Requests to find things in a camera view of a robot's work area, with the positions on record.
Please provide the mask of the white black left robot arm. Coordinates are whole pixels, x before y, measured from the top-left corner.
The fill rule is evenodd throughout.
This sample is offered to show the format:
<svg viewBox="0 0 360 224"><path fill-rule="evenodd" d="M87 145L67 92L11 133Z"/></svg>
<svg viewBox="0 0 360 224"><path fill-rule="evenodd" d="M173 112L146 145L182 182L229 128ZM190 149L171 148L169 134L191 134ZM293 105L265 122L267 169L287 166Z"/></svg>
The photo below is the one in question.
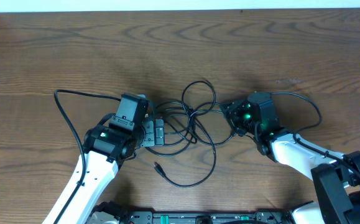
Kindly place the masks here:
<svg viewBox="0 0 360 224"><path fill-rule="evenodd" d="M117 112L107 114L84 139L75 138L80 156L45 223L85 223L100 195L136 149L162 146L164 122L148 114L144 95L123 94Z"/></svg>

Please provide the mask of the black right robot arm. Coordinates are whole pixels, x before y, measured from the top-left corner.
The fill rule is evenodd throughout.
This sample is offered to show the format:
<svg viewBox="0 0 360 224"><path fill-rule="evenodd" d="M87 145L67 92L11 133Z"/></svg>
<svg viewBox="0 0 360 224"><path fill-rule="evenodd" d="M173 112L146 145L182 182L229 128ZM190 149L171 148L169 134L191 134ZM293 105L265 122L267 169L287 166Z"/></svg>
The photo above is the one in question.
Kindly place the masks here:
<svg viewBox="0 0 360 224"><path fill-rule="evenodd" d="M272 93L255 92L245 100L220 105L238 136L252 134L258 151L289 166L314 184L318 201L293 209L293 223L360 223L360 151L331 151L308 142L280 124Z"/></svg>

